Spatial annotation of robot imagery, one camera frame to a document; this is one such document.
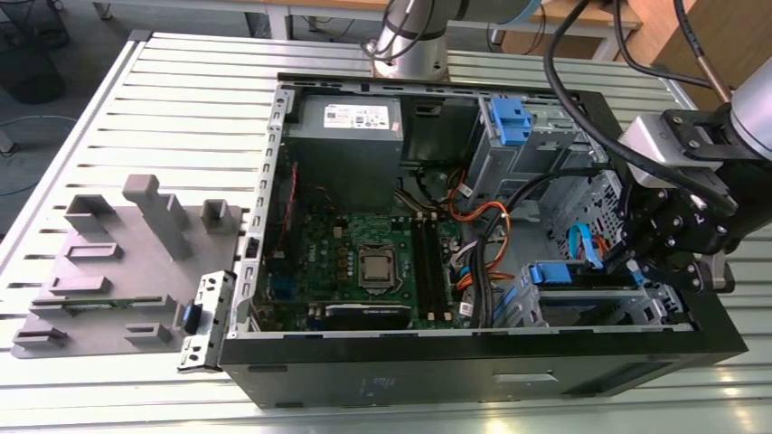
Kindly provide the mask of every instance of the case label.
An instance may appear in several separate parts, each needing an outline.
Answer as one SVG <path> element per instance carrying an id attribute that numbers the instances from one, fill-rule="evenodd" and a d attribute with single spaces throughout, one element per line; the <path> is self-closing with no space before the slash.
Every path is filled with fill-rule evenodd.
<path id="1" fill-rule="evenodd" d="M 389 129 L 387 107 L 330 104 L 323 108 L 323 127 Z"/>

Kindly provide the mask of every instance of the table leg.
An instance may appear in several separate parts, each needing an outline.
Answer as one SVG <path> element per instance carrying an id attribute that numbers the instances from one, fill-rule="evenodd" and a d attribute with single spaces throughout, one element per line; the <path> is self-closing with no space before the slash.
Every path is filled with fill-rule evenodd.
<path id="1" fill-rule="evenodd" d="M 286 6 L 265 5 L 267 12 L 267 20 L 270 21 L 270 37 L 286 41 L 291 35 L 291 25 L 289 10 Z"/>
<path id="2" fill-rule="evenodd" d="M 267 16 L 257 12 L 243 12 L 250 38 L 270 39 Z"/>
<path id="3" fill-rule="evenodd" d="M 622 35 L 629 35 L 629 29 L 622 29 Z M 613 29 L 609 31 L 605 39 L 602 39 L 601 44 L 598 45 L 598 49 L 594 51 L 594 55 L 591 56 L 593 61 L 613 61 L 615 58 L 615 54 L 618 54 L 618 44 L 615 43 L 615 36 L 613 34 Z"/>
<path id="4" fill-rule="evenodd" d="M 499 29 L 494 29 L 493 33 L 490 34 L 490 43 L 493 45 L 501 45 L 501 43 L 503 42 L 503 30 Z"/>
<path id="5" fill-rule="evenodd" d="M 318 23 L 318 21 L 315 20 L 314 16 L 309 16 L 307 17 L 309 20 L 309 32 L 318 32 L 318 25 L 315 25 Z"/>
<path id="6" fill-rule="evenodd" d="M 109 3 L 93 3 L 95 14 L 98 19 L 106 21 L 111 18 L 111 13 L 109 12 Z"/>

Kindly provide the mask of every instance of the blue cable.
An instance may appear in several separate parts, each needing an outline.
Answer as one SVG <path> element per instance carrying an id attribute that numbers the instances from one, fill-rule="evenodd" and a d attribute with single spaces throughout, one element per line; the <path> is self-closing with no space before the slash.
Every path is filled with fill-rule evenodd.
<path id="1" fill-rule="evenodd" d="M 25 192 L 25 191 L 29 190 L 30 188 L 34 188 L 35 185 L 37 185 L 37 183 L 34 183 L 34 184 L 31 184 L 31 185 L 27 185 L 27 186 L 25 186 L 23 188 L 18 188 L 17 190 L 13 190 L 11 192 L 0 193 L 0 197 L 9 196 L 9 195 L 11 195 L 11 194 Z"/>
<path id="2" fill-rule="evenodd" d="M 567 230 L 567 254 L 570 259 L 575 258 L 578 246 L 575 245 L 575 235 L 581 238 L 581 245 L 583 246 L 583 256 L 591 263 L 591 268 L 602 269 L 602 262 L 594 254 L 594 247 L 591 247 L 591 232 L 585 223 L 574 223 Z"/>

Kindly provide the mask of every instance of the floor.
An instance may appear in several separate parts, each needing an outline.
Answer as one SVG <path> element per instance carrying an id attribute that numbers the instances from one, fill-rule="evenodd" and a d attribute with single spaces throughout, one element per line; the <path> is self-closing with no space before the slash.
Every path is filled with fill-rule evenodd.
<path id="1" fill-rule="evenodd" d="M 197 11 L 161 7 L 110 6 L 113 18 L 101 21 L 91 4 L 81 0 L 63 0 L 61 17 L 69 31 L 67 46 L 50 53 L 58 72 L 66 82 L 63 97 L 43 105 L 18 104 L 0 90 L 0 126 L 6 120 L 29 115 L 58 115 L 75 118 L 94 93 L 133 29 L 171 33 L 199 33 L 218 36 L 247 36 L 246 20 L 235 12 Z M 302 17 L 294 18 L 294 37 L 306 41 L 355 43 L 371 39 L 379 23 L 334 19 L 317 23 L 318 32 L 309 32 Z M 450 28 L 449 48 L 465 51 L 487 51 L 485 31 Z M 57 149 L 63 142 L 71 123 L 63 119 L 33 119 L 15 122 L 2 131 L 18 144 L 18 152 L 0 158 L 0 239 L 6 232 L 31 189 L 10 195 L 31 185 L 43 173 Z"/>

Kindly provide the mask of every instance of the metal table surface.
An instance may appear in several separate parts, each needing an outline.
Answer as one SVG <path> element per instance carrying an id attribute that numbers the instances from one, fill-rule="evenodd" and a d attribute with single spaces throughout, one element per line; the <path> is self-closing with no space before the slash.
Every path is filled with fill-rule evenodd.
<path id="1" fill-rule="evenodd" d="M 689 103 L 621 64 L 561 61 L 570 88 L 598 90 L 626 125 Z M 158 176 L 182 204 L 251 205 L 275 73 L 366 76 L 353 45 L 155 33 L 127 42 L 0 245 L 0 429 L 219 432 L 699 432 L 772 430 L 772 229 L 729 258 L 738 287 L 723 297 L 750 352 L 607 399 L 373 409 L 258 410 L 223 374 L 179 375 L 177 354 L 17 360 L 7 351 L 69 227 L 74 194 L 123 203 L 126 174 Z M 538 59 L 453 52 L 453 81 L 543 86 Z"/>

